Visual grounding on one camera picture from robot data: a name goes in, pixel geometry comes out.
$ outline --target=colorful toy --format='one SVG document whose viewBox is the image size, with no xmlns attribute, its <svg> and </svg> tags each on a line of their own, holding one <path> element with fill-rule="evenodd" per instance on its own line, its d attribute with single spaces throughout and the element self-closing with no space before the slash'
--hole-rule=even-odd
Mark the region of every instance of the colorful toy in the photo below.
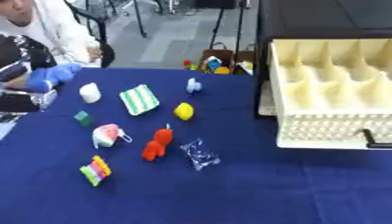
<svg viewBox="0 0 392 224">
<path fill-rule="evenodd" d="M 103 147 L 112 147 L 118 137 L 122 138 L 127 143 L 132 142 L 132 138 L 127 136 L 116 124 L 112 123 L 98 127 L 93 131 L 94 147 L 96 149 L 98 149 L 99 145 Z"/>
<path fill-rule="evenodd" d="M 218 67 L 222 66 L 222 61 L 215 56 L 211 56 L 207 59 L 208 66 L 212 71 L 218 69 Z"/>
<path fill-rule="evenodd" d="M 80 168 L 80 171 L 86 176 L 93 186 L 98 186 L 103 179 L 111 174 L 109 166 L 100 158 L 100 156 L 94 156 L 92 163 L 89 165 L 83 165 Z"/>
<path fill-rule="evenodd" d="M 141 115 L 159 106 L 157 97 L 146 85 L 140 85 L 122 92 L 120 97 L 132 116 Z"/>
<path fill-rule="evenodd" d="M 186 91 L 189 94 L 193 94 L 194 92 L 199 92 L 203 88 L 200 82 L 197 82 L 195 78 L 191 78 L 188 80 L 188 85 L 186 85 Z"/>
<path fill-rule="evenodd" d="M 153 140 L 147 143 L 142 152 L 142 158 L 147 161 L 154 161 L 157 157 L 166 154 L 166 147 L 172 141 L 173 133 L 169 124 L 166 129 L 159 129 L 155 132 Z"/>
<path fill-rule="evenodd" d="M 189 59 L 184 60 L 184 69 L 190 69 L 192 62 Z"/>
<path fill-rule="evenodd" d="M 226 67 L 226 66 L 221 66 L 218 67 L 215 72 L 215 74 L 230 74 L 230 68 Z"/>
<path fill-rule="evenodd" d="M 81 126 L 84 126 L 84 127 L 89 126 L 93 121 L 91 116 L 83 110 L 80 111 L 78 114 L 76 114 L 73 118 L 78 120 L 78 122 L 81 124 Z"/>
<path fill-rule="evenodd" d="M 181 120 L 188 121 L 193 117 L 194 109 L 189 103 L 181 102 L 174 110 L 174 114 Z"/>
</svg>

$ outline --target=white container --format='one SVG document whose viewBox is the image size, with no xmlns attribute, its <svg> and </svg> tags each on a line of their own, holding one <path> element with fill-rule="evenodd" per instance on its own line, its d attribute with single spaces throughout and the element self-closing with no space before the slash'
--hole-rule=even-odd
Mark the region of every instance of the white container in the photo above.
<svg viewBox="0 0 392 224">
<path fill-rule="evenodd" d="M 270 80 L 284 148 L 392 143 L 391 39 L 276 39 Z"/>
<path fill-rule="evenodd" d="M 86 103 L 94 103 L 101 99 L 101 92 L 98 86 L 92 82 L 80 88 L 80 96 Z"/>
</svg>

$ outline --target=blue glove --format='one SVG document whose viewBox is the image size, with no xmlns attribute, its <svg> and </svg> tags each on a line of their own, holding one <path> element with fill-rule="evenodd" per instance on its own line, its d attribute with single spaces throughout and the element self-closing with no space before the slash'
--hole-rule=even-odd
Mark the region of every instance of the blue glove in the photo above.
<svg viewBox="0 0 392 224">
<path fill-rule="evenodd" d="M 81 66 L 77 64 L 38 68 L 32 71 L 24 86 L 32 92 L 46 93 L 57 86 L 59 82 L 70 81 L 80 70 Z"/>
<path fill-rule="evenodd" d="M 46 79 L 46 69 L 50 68 L 39 68 L 29 75 L 24 83 L 24 87 L 28 91 L 36 93 L 46 93 L 49 92 L 58 82 L 52 82 Z"/>
<path fill-rule="evenodd" d="M 74 78 L 75 74 L 81 70 L 78 64 L 64 64 L 51 67 L 47 70 L 46 78 L 50 82 L 69 82 Z"/>
</svg>

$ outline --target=green and white striped towel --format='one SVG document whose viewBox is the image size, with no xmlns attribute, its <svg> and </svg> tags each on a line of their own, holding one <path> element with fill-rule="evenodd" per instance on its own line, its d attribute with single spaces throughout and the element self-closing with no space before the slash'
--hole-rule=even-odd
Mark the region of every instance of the green and white striped towel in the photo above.
<svg viewBox="0 0 392 224">
<path fill-rule="evenodd" d="M 159 106 L 157 97 L 146 85 L 140 85 L 128 91 L 121 92 L 120 97 L 133 116 L 141 115 Z"/>
</svg>

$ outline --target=white cup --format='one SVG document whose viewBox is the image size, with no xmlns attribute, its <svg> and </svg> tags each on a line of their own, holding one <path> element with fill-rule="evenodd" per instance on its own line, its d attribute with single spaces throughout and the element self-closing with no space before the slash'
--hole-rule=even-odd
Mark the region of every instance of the white cup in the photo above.
<svg viewBox="0 0 392 224">
<path fill-rule="evenodd" d="M 94 82 L 81 87 L 79 93 L 86 103 L 94 103 L 101 99 L 101 92 Z"/>
</svg>

